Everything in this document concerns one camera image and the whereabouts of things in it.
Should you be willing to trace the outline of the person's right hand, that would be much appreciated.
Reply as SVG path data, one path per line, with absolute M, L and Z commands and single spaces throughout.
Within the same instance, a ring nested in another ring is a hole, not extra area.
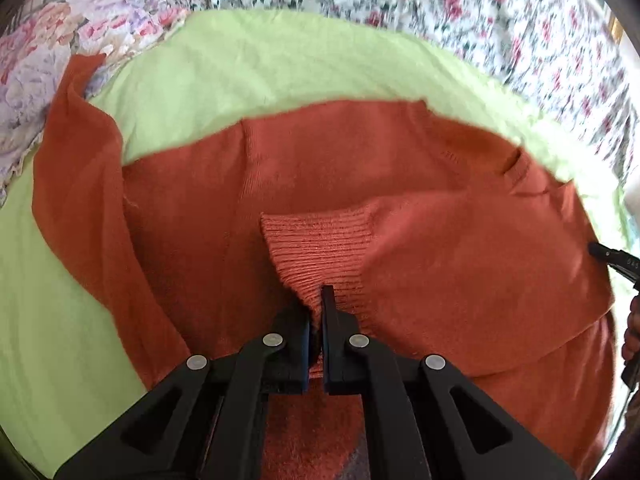
M 640 351 L 640 301 L 635 296 L 630 304 L 630 312 L 627 318 L 627 328 L 624 333 L 622 357 L 628 364 Z

